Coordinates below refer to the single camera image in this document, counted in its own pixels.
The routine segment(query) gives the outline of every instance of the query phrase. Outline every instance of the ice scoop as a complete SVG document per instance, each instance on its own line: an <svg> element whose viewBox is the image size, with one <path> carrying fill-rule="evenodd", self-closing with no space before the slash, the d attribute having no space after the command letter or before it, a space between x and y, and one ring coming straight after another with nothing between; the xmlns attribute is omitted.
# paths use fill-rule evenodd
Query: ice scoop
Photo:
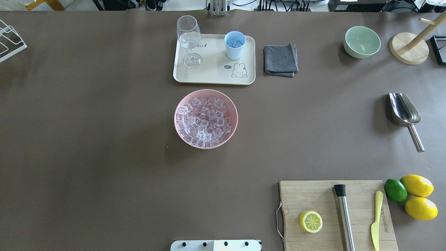
<svg viewBox="0 0 446 251"><path fill-rule="evenodd" d="M415 125L421 121L421 116L417 108L413 105L405 93L390 93L390 103L392 104L393 119L402 127L407 127L412 136L413 143L418 152L424 152L423 144L421 143Z"/></svg>

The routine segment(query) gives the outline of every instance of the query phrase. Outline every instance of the dish rack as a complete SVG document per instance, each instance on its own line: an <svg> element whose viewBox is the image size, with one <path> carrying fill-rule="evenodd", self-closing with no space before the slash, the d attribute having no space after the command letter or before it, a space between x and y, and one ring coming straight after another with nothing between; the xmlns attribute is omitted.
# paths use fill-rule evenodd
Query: dish rack
<svg viewBox="0 0 446 251"><path fill-rule="evenodd" d="M0 63L26 47L17 31L0 19Z"/></svg>

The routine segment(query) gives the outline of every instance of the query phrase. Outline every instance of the gray cloth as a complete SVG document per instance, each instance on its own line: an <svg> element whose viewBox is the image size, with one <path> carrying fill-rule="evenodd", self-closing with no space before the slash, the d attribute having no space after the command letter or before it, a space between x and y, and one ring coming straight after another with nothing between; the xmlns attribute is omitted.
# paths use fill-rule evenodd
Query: gray cloth
<svg viewBox="0 0 446 251"><path fill-rule="evenodd" d="M267 45L263 49L265 71L273 76L294 77L297 67L297 49L291 43L287 46Z"/></svg>

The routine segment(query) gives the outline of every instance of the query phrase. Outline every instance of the halved lemon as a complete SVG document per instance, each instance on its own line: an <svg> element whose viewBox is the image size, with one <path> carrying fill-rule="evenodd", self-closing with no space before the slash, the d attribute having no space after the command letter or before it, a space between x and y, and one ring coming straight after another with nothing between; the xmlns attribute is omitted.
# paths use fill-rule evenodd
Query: halved lemon
<svg viewBox="0 0 446 251"><path fill-rule="evenodd" d="M305 211L299 216L301 227L310 233L317 233L322 229L322 217L314 211Z"/></svg>

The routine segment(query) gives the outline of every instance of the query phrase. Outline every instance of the yellow lemon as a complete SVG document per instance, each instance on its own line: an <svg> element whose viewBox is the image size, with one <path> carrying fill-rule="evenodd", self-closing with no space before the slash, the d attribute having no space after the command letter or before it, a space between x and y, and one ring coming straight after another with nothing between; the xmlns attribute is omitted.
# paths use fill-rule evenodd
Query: yellow lemon
<svg viewBox="0 0 446 251"><path fill-rule="evenodd" d="M305 211L299 216L301 227L310 233L317 233L322 228L322 217L317 212Z"/></svg>
<svg viewBox="0 0 446 251"><path fill-rule="evenodd" d="M406 212L417 220L428 221L435 218L438 209L435 203L423 197L412 197L404 205Z"/></svg>
<svg viewBox="0 0 446 251"><path fill-rule="evenodd" d="M434 191L434 186L430 180L416 174L402 177L401 183L406 187L408 194L418 197L428 197Z"/></svg>

